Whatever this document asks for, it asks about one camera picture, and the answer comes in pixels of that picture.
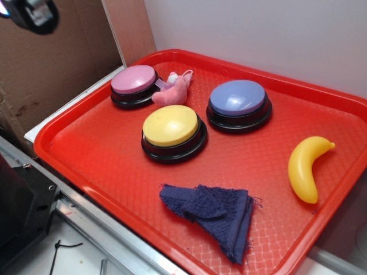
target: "plastic tray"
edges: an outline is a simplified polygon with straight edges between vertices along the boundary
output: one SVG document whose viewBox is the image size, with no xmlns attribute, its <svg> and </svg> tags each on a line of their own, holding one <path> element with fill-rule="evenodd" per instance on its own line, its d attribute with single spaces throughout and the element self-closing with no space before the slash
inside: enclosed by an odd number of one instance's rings
<svg viewBox="0 0 367 275">
<path fill-rule="evenodd" d="M 171 71 L 193 70 L 186 105 L 209 135 L 198 156 L 176 165 L 148 160 L 140 145 L 142 125 L 159 107 L 118 109 L 110 83 L 47 124 L 34 144 L 37 155 L 192 274 L 293 272 L 366 168 L 367 100 L 182 50 L 154 53 L 136 64 L 153 66 L 164 80 Z M 224 134 L 208 124 L 211 91 L 234 79 L 258 82 L 273 103 L 272 119 L 255 132 Z M 295 146 L 314 135 L 336 148 L 314 163 L 319 202 L 308 205 L 295 196 L 287 166 Z M 261 198 L 242 266 L 230 263 L 196 223 L 163 205 L 164 183 L 243 188 Z"/>
</svg>

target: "black button base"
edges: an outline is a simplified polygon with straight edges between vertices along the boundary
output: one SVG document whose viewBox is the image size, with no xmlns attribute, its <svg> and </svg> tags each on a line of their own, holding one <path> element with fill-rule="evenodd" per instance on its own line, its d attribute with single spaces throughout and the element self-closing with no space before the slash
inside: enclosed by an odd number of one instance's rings
<svg viewBox="0 0 367 275">
<path fill-rule="evenodd" d="M 272 104 L 266 93 L 264 104 L 256 111 L 243 116 L 222 115 L 212 108 L 210 100 L 206 108 L 209 124 L 214 129 L 225 133 L 249 133 L 255 131 L 269 122 L 271 114 Z"/>
<path fill-rule="evenodd" d="M 146 89 L 136 93 L 116 93 L 111 86 L 111 100 L 121 109 L 137 109 L 153 103 L 153 93 L 159 91 L 155 82 L 159 79 L 158 73 L 155 72 L 154 82 Z"/>
<path fill-rule="evenodd" d="M 198 128 L 187 141 L 168 147 L 155 146 L 148 142 L 142 134 L 142 147 L 146 155 L 154 162 L 161 164 L 176 164 L 189 160 L 198 155 L 208 142 L 208 130 L 198 116 Z"/>
</svg>

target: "yellow banana toy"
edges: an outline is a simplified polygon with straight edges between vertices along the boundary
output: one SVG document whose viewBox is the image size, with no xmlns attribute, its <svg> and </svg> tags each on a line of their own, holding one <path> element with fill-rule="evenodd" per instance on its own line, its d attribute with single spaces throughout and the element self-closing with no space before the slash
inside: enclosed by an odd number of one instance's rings
<svg viewBox="0 0 367 275">
<path fill-rule="evenodd" d="M 335 143 L 320 136 L 312 136 L 300 142 L 293 150 L 288 164 L 288 175 L 296 195 L 307 203 L 317 203 L 318 192 L 312 174 L 315 160 L 335 148 Z"/>
</svg>

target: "purple button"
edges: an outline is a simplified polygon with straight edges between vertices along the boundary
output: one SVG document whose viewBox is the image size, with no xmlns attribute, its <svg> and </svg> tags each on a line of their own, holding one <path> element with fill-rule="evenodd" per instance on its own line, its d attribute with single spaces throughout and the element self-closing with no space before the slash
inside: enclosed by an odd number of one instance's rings
<svg viewBox="0 0 367 275">
<path fill-rule="evenodd" d="M 264 101 L 264 88 L 249 80 L 225 82 L 215 88 L 210 96 L 212 108 L 225 116 L 247 115 L 259 109 Z"/>
<path fill-rule="evenodd" d="M 140 92 L 153 84 L 155 70 L 148 65 L 131 66 L 119 72 L 111 81 L 116 93 L 129 94 Z"/>
</svg>

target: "blue towel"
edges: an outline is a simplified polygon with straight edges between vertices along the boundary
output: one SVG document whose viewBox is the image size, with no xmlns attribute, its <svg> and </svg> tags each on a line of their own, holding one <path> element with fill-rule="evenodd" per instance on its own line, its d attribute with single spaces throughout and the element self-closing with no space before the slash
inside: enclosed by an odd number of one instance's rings
<svg viewBox="0 0 367 275">
<path fill-rule="evenodd" d="M 197 222 L 212 235 L 234 264 L 242 264 L 253 204 L 247 190 L 203 185 L 190 189 L 165 184 L 159 196 L 171 211 Z"/>
</svg>

